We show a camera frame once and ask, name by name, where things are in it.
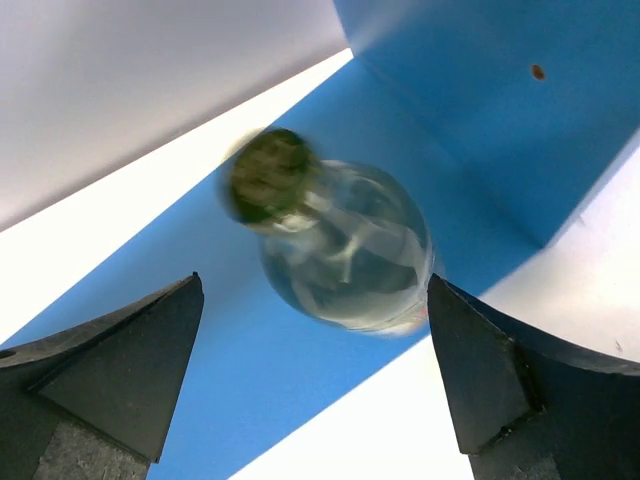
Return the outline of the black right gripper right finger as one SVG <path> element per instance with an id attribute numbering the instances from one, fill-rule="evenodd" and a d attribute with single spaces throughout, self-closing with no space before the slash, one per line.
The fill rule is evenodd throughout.
<path id="1" fill-rule="evenodd" d="M 441 277 L 431 337 L 477 479 L 639 479 L 639 365 L 512 318 Z"/>

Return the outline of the clear glass bottle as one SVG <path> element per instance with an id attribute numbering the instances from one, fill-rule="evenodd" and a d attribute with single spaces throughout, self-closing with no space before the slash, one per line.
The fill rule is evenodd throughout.
<path id="1" fill-rule="evenodd" d="M 427 325 L 432 236 L 388 173 L 324 160 L 298 133 L 271 127 L 235 142 L 220 190 L 228 215 L 258 235 L 266 277 L 295 310 L 366 334 Z"/>

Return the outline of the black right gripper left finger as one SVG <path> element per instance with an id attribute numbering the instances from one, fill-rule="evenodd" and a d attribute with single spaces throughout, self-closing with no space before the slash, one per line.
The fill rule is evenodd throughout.
<path id="1" fill-rule="evenodd" d="M 203 306 L 192 274 L 2 349 L 2 478 L 146 478 L 164 448 Z"/>

